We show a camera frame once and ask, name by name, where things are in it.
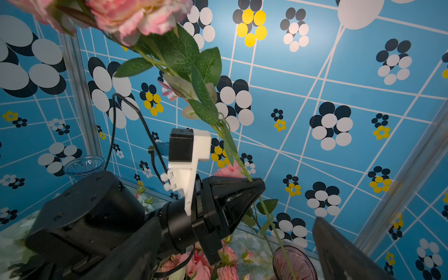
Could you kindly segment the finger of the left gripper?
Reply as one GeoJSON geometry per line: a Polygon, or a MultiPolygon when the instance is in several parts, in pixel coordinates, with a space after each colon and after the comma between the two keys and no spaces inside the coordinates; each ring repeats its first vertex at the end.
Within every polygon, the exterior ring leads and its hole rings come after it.
{"type": "Polygon", "coordinates": [[[249,215],[255,199],[250,196],[202,198],[204,218],[207,226],[217,232],[220,239],[231,235],[240,224],[252,228],[256,223],[249,215]]]}
{"type": "Polygon", "coordinates": [[[212,202],[219,210],[248,210],[266,190],[261,178],[211,176],[203,180],[211,190],[212,202]]]}

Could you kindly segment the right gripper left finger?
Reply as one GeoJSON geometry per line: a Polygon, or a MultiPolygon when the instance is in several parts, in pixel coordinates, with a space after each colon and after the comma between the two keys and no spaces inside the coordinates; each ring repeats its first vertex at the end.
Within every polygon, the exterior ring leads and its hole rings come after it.
{"type": "Polygon", "coordinates": [[[135,275],[138,278],[147,264],[154,263],[161,242],[162,228],[159,218],[151,218],[82,279],[124,280],[135,268],[137,269],[135,275]]]}

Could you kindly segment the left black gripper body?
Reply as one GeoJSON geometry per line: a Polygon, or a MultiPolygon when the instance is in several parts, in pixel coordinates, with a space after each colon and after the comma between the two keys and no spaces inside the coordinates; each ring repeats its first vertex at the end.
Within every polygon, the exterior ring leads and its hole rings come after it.
{"type": "Polygon", "coordinates": [[[196,178],[191,215],[184,200],[146,214],[142,204],[111,172],[88,176],[44,204],[25,245],[61,266],[93,256],[108,256],[150,219],[156,224],[143,239],[156,246],[159,257],[181,252],[196,243],[211,264],[220,261],[219,224],[213,220],[211,191],[196,178]]]}

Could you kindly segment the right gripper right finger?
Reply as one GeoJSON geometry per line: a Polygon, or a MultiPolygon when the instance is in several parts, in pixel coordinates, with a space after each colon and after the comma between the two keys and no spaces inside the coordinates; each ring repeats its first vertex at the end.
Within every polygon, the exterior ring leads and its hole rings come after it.
{"type": "Polygon", "coordinates": [[[312,230],[326,280],[392,280],[325,219],[318,217],[312,230]]]}

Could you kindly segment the pink peony flower stem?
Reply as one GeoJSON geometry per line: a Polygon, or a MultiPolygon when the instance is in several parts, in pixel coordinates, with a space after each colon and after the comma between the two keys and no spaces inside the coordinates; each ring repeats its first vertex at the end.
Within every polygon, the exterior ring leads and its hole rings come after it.
{"type": "MultiPolygon", "coordinates": [[[[192,35],[181,26],[193,7],[192,1],[15,1],[14,5],[58,32],[73,35],[73,24],[81,22],[138,53],[138,58],[121,64],[116,78],[133,77],[153,67],[162,70],[167,87],[188,102],[188,112],[224,140],[231,167],[241,173],[239,178],[253,180],[239,159],[228,123],[215,105],[215,87],[222,71],[219,49],[200,51],[192,35]]],[[[253,205],[267,217],[267,224],[273,225],[276,202],[260,196],[253,205]]],[[[169,255],[161,258],[157,254],[140,277],[158,279],[176,273],[176,268],[156,271],[157,260],[169,255]]]]}

